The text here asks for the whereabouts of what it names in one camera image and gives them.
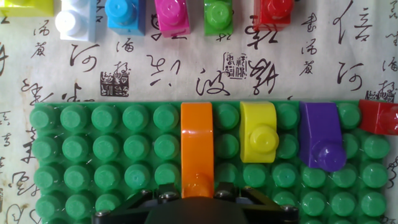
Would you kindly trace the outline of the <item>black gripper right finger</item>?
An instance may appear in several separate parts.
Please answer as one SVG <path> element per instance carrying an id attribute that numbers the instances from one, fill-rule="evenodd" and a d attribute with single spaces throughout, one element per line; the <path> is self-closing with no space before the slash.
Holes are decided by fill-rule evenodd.
<path id="1" fill-rule="evenodd" d="M 220 182 L 213 198 L 234 202 L 248 216 L 299 216 L 299 209 L 293 205 L 279 205 L 255 188 L 239 189 L 230 182 Z"/>

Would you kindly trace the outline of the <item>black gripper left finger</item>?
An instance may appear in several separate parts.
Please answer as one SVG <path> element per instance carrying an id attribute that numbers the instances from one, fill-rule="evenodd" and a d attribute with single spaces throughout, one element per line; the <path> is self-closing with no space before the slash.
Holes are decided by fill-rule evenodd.
<path id="1" fill-rule="evenodd" d="M 114 210 L 100 210 L 94 216 L 145 216 L 155 206 L 179 199 L 174 184 L 162 184 L 157 190 L 141 190 Z"/>

